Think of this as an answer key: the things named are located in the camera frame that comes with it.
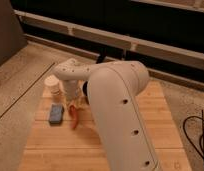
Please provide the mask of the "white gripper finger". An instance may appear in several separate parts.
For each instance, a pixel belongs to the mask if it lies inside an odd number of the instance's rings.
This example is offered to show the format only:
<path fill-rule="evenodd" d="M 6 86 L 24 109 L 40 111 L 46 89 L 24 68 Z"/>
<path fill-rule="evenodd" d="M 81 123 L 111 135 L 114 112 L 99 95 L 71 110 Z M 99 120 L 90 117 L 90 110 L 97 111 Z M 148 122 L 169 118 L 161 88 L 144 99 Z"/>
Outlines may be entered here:
<path fill-rule="evenodd" d="M 85 99 L 83 97 L 75 99 L 74 105 L 76 108 L 82 108 L 85 105 Z"/>

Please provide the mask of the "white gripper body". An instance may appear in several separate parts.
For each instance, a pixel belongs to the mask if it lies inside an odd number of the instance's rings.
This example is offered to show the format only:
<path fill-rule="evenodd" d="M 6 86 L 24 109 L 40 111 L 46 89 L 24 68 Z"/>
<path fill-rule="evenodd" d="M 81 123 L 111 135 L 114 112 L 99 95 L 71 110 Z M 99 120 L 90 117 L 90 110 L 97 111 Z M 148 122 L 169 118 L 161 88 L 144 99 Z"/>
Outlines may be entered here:
<path fill-rule="evenodd" d="M 73 100 L 81 95 L 81 89 L 77 80 L 63 81 L 63 92 L 68 100 Z"/>

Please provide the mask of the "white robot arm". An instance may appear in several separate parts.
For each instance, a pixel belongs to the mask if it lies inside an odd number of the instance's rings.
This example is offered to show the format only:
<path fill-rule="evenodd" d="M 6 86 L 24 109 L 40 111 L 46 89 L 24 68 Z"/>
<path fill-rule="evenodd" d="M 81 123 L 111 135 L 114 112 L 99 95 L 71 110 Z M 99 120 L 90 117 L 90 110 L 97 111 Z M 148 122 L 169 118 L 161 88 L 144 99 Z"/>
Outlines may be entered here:
<path fill-rule="evenodd" d="M 53 73 L 66 91 L 70 82 L 87 83 L 89 106 L 111 171 L 162 171 L 136 101 L 149 82 L 142 63 L 79 65 L 69 59 Z"/>

